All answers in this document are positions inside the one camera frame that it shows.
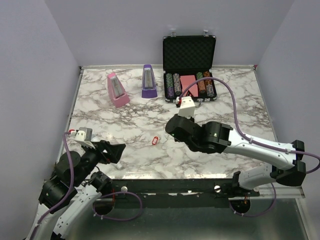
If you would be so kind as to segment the red key fob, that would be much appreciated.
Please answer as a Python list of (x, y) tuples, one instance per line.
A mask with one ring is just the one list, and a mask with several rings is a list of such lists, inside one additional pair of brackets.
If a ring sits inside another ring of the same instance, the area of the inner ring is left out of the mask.
[(158, 138), (157, 136), (155, 136), (155, 137), (153, 138), (151, 144), (152, 144), (153, 146), (155, 146), (155, 145), (158, 143), (158, 140), (159, 140), (159, 138)]

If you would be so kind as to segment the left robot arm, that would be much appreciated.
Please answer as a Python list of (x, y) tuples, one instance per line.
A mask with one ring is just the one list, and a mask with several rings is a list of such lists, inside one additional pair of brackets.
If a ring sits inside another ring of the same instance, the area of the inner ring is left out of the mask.
[(28, 240), (64, 240), (73, 220), (98, 197), (113, 191), (112, 180), (97, 164), (116, 164), (126, 145), (100, 140), (93, 147), (84, 146), (84, 154), (64, 153), (55, 165), (52, 176), (43, 186), (38, 199), (36, 217)]

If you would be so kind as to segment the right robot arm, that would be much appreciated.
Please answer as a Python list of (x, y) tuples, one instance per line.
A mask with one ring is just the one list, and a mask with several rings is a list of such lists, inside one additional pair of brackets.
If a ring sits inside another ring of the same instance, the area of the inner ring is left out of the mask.
[(165, 131), (193, 152), (234, 154), (264, 162), (260, 167), (233, 175), (230, 191), (236, 196), (271, 183), (299, 187), (307, 175), (302, 155), (295, 153), (296, 147), (304, 147), (301, 141), (280, 143), (253, 136), (245, 139), (230, 125), (216, 121), (198, 125), (193, 118), (178, 114), (168, 121)]

